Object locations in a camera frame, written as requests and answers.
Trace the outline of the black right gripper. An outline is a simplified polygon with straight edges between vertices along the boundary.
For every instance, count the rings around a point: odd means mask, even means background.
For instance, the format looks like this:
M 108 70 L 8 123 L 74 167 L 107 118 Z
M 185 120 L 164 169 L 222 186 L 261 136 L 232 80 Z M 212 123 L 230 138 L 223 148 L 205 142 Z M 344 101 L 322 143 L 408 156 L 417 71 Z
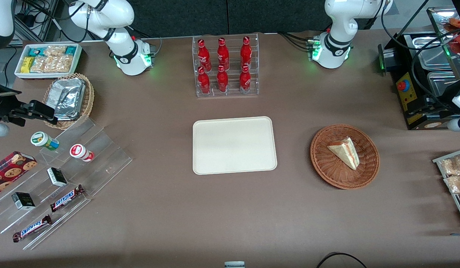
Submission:
M 12 113 L 22 105 L 22 102 L 16 97 L 21 93 L 20 90 L 13 90 L 0 85 L 0 121 L 9 122 L 19 127 L 24 127 L 27 119 L 41 120 L 51 125 L 58 123 L 58 119 L 54 116 L 55 110 L 38 100 L 31 100 L 24 104 L 26 114 Z

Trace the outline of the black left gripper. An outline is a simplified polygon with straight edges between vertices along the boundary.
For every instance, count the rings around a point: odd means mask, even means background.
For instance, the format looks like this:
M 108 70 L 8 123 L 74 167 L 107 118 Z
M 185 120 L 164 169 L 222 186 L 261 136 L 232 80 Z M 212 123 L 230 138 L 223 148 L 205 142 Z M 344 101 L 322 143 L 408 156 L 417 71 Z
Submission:
M 440 101 L 450 108 L 452 112 L 460 112 L 460 108 L 453 102 L 453 98 L 460 95 L 460 80 L 446 87 L 440 96 Z M 439 102 L 428 95 L 422 95 L 411 101 L 411 112 L 431 112 L 441 108 Z

